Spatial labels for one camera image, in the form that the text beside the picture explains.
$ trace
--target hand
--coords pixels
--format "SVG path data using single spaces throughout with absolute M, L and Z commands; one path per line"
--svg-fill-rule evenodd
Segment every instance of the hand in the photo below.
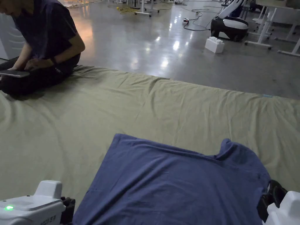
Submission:
M 50 59 L 31 59 L 27 62 L 24 70 L 36 70 L 53 66 L 53 62 Z

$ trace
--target polished concrete floor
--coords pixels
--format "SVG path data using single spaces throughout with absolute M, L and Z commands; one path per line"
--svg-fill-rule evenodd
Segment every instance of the polished concrete floor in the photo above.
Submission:
M 294 44 L 270 40 L 274 48 L 268 51 L 244 46 L 243 42 L 225 41 L 224 52 L 214 54 L 205 49 L 210 31 L 186 30 L 182 18 L 198 17 L 192 9 L 209 9 L 195 24 L 189 25 L 191 29 L 203 29 L 197 25 L 206 26 L 220 11 L 203 6 L 220 7 L 220 3 L 187 1 L 186 4 L 156 4 L 156 8 L 165 10 L 154 12 L 151 18 L 121 14 L 116 7 L 108 7 L 106 1 L 70 9 L 86 44 L 80 64 L 300 99 L 300 58 L 277 53 L 278 49 L 292 50 Z M 287 31 L 276 28 L 273 36 L 282 36 Z

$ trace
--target t-shirt sleeve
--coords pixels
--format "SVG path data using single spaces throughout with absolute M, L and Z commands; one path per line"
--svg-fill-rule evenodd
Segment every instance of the t-shirt sleeve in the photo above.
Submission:
M 69 10 L 61 5 L 55 3 L 48 16 L 50 26 L 54 32 L 58 32 L 66 40 L 70 40 L 77 34 L 77 29 L 74 21 L 70 15 Z

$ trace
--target dark pants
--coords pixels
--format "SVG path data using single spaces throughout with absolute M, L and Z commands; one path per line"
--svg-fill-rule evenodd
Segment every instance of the dark pants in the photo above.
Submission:
M 12 59 L 0 64 L 0 71 L 12 68 L 16 60 Z M 30 75 L 23 78 L 2 76 L 0 90 L 12 96 L 28 95 L 36 90 L 57 85 L 71 75 L 70 73 L 65 74 L 53 66 L 29 72 Z

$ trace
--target white lego-style block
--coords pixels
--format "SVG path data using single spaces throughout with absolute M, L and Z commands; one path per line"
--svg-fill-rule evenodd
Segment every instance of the white lego-style block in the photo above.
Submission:
M 217 39 L 216 37 L 209 37 L 206 40 L 205 47 L 214 53 L 221 53 L 224 48 L 224 43 L 222 40 Z

